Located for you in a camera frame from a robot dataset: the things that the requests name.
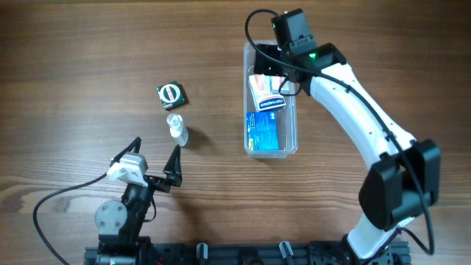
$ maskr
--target wooden table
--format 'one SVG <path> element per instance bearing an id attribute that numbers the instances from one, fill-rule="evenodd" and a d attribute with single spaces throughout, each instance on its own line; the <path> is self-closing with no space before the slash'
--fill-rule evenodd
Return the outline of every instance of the wooden table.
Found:
<path id="1" fill-rule="evenodd" d="M 244 22 L 254 9 L 302 7 L 319 43 L 334 43 L 380 106 L 442 150 L 436 255 L 409 237 L 414 264 L 471 259 L 471 5 L 465 1 L 162 1 L 0 6 L 0 259 L 58 264 L 32 223 L 36 202 L 108 169 L 136 136 L 149 173 L 174 142 L 155 88 L 177 80 L 190 104 L 183 186 L 156 194 L 153 242 L 336 240 L 361 215 L 365 165 L 321 105 L 297 97 L 299 149 L 284 160 L 244 150 Z M 272 39 L 270 17 L 251 23 Z M 81 264 L 98 243 L 94 214 L 125 184 L 103 180 L 55 197 L 39 222 Z M 426 240 L 422 218 L 411 229 Z"/>

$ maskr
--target black cable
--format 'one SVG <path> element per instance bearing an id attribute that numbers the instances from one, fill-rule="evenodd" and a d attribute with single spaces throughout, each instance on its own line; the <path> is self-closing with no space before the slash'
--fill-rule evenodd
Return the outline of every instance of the black cable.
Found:
<path id="1" fill-rule="evenodd" d="M 41 230 L 41 228 L 39 227 L 39 223 L 38 223 L 38 209 L 39 207 L 43 204 L 43 202 L 45 202 L 46 200 L 48 199 L 51 199 L 52 197 L 56 196 L 56 195 L 59 195 L 61 193 L 64 193 L 64 192 L 67 192 L 67 191 L 71 191 L 71 190 L 74 190 L 74 189 L 78 189 L 78 188 L 83 188 L 83 187 L 86 187 L 86 186 L 89 186 L 91 184 L 94 184 L 100 180 L 102 180 L 103 178 L 106 177 L 106 173 L 104 173 L 102 176 L 100 177 L 97 177 L 96 179 L 92 180 L 92 181 L 89 181 L 87 183 L 83 183 L 83 184 L 80 184 L 80 185 L 75 185 L 73 187 L 69 187 L 69 188 L 64 188 L 64 189 L 61 189 L 59 191 L 55 191 L 53 193 L 51 193 L 50 195 L 44 197 L 43 199 L 41 199 L 37 205 L 35 206 L 35 209 L 33 210 L 32 212 L 32 221 L 35 223 L 35 227 L 36 227 L 36 230 L 38 231 L 38 234 L 39 236 L 41 237 L 41 239 L 43 240 L 44 244 L 47 246 L 47 248 L 49 248 L 49 250 L 52 252 L 52 254 L 54 254 L 54 256 L 56 256 L 56 258 L 62 262 L 63 264 L 66 264 L 68 265 L 68 262 L 65 261 L 65 259 L 63 257 L 61 257 L 59 255 L 59 253 L 57 253 L 57 251 L 52 247 L 52 245 L 49 243 L 49 241 L 47 240 L 46 236 L 44 235 L 43 231 Z"/>
<path id="2" fill-rule="evenodd" d="M 285 93 L 281 93 L 281 88 L 286 84 L 286 82 L 288 82 L 288 77 L 285 77 L 285 79 L 281 82 L 280 86 L 278 87 L 278 93 L 281 95 L 281 96 L 296 96 L 297 94 L 299 94 L 301 92 L 301 87 L 298 88 L 298 90 L 296 91 L 296 93 L 294 94 L 285 94 Z"/>
<path id="3" fill-rule="evenodd" d="M 368 110 L 371 112 L 371 114 L 376 118 L 376 120 L 378 121 L 380 126 L 383 128 L 383 131 L 388 136 L 388 139 L 390 139 L 392 141 L 392 143 L 394 144 L 394 146 L 396 147 L 396 149 L 397 149 L 397 151 L 398 151 L 398 153 L 401 157 L 401 160 L 404 163 L 404 167 L 407 169 L 408 173 L 411 175 L 412 180 L 414 181 L 414 185 L 416 187 L 417 193 L 419 194 L 420 204 L 421 204 L 422 210 L 424 212 L 425 223 L 427 224 L 428 246 L 429 246 L 428 249 L 410 230 L 408 230 L 404 227 L 399 227 L 397 229 L 397 231 L 399 233 L 401 231 L 406 232 L 407 234 L 409 234 L 412 237 L 413 240 L 415 240 L 415 242 L 422 248 L 422 250 L 425 253 L 427 253 L 429 255 L 433 255 L 434 252 L 435 252 L 435 240 L 434 240 L 434 236 L 433 236 L 433 225 L 432 225 L 432 218 L 431 218 L 431 215 L 430 215 L 430 211 L 428 210 L 427 203 L 425 202 L 422 187 L 420 186 L 419 179 L 418 179 L 418 177 L 417 177 L 417 175 L 414 171 L 414 168 L 412 167 L 411 163 L 409 162 L 406 155 L 404 154 L 403 149 L 401 148 L 401 146 L 397 142 L 394 133 L 392 133 L 391 130 L 389 130 L 389 128 L 386 126 L 383 119 L 381 119 L 381 117 L 378 115 L 378 113 L 373 108 L 373 106 L 371 106 L 371 104 L 359 92 L 357 92 L 357 90 L 355 90 L 351 85 L 348 85 L 348 84 L 342 82 L 341 80 L 336 79 L 335 77 L 332 77 L 330 75 L 323 74 L 320 71 L 311 71 L 311 70 L 308 70 L 308 69 L 305 69 L 305 68 L 293 66 L 292 64 L 289 64 L 289 63 L 282 62 L 282 61 L 274 59 L 273 57 L 270 57 L 269 55 L 262 52 L 255 45 L 255 43 L 253 42 L 253 40 L 252 40 L 252 38 L 250 37 L 250 34 L 249 34 L 250 19 L 253 17 L 253 15 L 255 15 L 257 13 L 270 13 L 270 14 L 275 15 L 275 16 L 278 16 L 278 14 L 275 11 L 272 11 L 272 10 L 255 10 L 252 13 L 250 13 L 249 16 L 247 17 L 247 20 L 245 21 L 245 35 L 246 35 L 247 40 L 249 41 L 250 45 L 252 46 L 252 48 L 258 54 L 264 56 L 266 59 L 271 60 L 272 62 L 278 63 L 279 65 L 286 66 L 286 67 L 289 67 L 289 68 L 292 68 L 292 69 L 295 69 L 295 70 L 298 70 L 298 71 L 302 71 L 302 72 L 305 72 L 305 73 L 308 73 L 308 74 L 312 74 L 315 77 L 322 77 L 322 78 L 325 78 L 327 80 L 330 80 L 334 83 L 337 83 L 337 84 L 341 85 L 342 87 L 346 88 L 346 91 L 345 91 L 346 93 L 352 92 L 366 106 L 366 108 L 368 108 Z"/>
<path id="4" fill-rule="evenodd" d="M 154 197 L 152 198 L 150 202 L 152 203 L 152 206 L 154 206 L 154 217 L 152 217 L 152 219 L 145 219 L 144 222 L 152 222 L 157 216 L 157 208 L 155 207 Z"/>

